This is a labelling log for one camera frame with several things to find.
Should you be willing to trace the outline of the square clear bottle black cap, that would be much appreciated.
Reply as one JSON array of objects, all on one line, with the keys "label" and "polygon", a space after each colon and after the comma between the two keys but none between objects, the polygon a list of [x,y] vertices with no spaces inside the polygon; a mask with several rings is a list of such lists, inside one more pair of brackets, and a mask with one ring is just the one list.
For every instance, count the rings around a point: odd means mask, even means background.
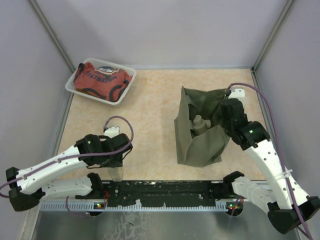
[{"label": "square clear bottle black cap", "polygon": [[113,168],[108,168],[107,172],[111,178],[112,181],[114,182],[121,182],[124,177],[124,169],[123,167],[113,167]]}]

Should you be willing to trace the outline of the green bottle white cap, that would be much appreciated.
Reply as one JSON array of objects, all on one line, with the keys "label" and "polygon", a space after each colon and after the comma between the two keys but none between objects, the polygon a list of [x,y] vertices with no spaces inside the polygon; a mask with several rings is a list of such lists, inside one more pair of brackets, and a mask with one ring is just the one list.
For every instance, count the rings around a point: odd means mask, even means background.
[{"label": "green bottle white cap", "polygon": [[211,121],[203,119],[201,115],[196,115],[192,122],[193,134],[197,137],[204,134],[210,127]]}]

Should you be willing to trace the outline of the olive green canvas bag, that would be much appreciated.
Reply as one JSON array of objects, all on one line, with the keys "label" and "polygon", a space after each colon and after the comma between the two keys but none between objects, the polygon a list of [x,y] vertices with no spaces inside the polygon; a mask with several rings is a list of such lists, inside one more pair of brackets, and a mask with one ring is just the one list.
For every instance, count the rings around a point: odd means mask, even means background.
[{"label": "olive green canvas bag", "polygon": [[[225,89],[202,91],[181,88],[178,115],[174,120],[177,163],[205,167],[221,161],[230,138],[227,136],[221,112]],[[210,121],[204,133],[196,135],[193,121],[199,115]]]}]

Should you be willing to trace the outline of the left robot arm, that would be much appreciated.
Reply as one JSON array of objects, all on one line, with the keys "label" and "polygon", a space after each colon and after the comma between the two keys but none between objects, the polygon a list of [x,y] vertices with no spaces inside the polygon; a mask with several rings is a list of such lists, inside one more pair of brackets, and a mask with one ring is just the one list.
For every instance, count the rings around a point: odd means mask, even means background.
[{"label": "left robot arm", "polygon": [[64,152],[35,166],[6,170],[8,199],[16,212],[36,207],[42,200],[75,197],[97,199],[104,186],[97,173],[77,179],[57,178],[80,168],[121,168],[124,154],[133,149],[132,140],[124,133],[109,137],[88,134]]}]

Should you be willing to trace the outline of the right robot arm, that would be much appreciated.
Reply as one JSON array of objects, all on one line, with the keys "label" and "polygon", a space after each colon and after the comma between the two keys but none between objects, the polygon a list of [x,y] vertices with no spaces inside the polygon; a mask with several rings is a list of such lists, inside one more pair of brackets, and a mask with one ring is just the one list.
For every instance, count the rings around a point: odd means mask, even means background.
[{"label": "right robot arm", "polygon": [[295,181],[291,171],[282,167],[279,156],[266,129],[257,121],[248,121],[243,104],[236,98],[220,104],[226,133],[251,157],[264,175],[270,189],[254,183],[236,171],[223,181],[223,192],[229,198],[244,197],[268,216],[281,234],[308,221],[320,209],[320,199],[310,196]]}]

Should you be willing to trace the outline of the red printed t-shirt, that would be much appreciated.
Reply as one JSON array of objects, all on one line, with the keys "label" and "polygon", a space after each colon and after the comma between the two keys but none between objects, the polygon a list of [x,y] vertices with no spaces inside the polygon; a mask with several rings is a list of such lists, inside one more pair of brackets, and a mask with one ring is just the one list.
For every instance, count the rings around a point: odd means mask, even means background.
[{"label": "red printed t-shirt", "polygon": [[123,95],[131,80],[132,76],[121,68],[95,68],[91,62],[86,62],[79,64],[73,84],[78,92],[114,103]]}]

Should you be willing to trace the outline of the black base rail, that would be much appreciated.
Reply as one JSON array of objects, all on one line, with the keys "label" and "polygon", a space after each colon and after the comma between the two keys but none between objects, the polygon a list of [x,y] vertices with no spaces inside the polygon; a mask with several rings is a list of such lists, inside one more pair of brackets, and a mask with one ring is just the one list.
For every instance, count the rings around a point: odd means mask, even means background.
[{"label": "black base rail", "polygon": [[210,180],[124,180],[103,181],[87,195],[77,200],[103,200],[108,207],[133,206],[140,201],[143,207],[214,207],[216,201],[237,199],[231,184]]}]

